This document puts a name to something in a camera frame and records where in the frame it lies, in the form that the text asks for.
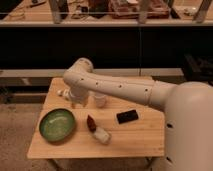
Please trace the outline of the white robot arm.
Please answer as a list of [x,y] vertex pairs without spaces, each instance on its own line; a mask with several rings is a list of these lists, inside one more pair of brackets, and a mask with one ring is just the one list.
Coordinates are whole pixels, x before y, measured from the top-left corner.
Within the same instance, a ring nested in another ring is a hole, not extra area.
[[74,103],[94,91],[163,112],[166,171],[213,171],[212,86],[98,75],[87,58],[76,60],[63,80]]

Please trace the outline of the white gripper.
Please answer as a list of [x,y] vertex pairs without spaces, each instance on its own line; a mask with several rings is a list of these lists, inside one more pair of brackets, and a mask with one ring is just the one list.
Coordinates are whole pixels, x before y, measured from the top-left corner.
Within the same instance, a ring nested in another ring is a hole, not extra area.
[[88,104],[89,90],[79,86],[72,86],[69,90],[69,97],[72,108],[75,108],[75,103],[82,104],[82,107],[86,107]]

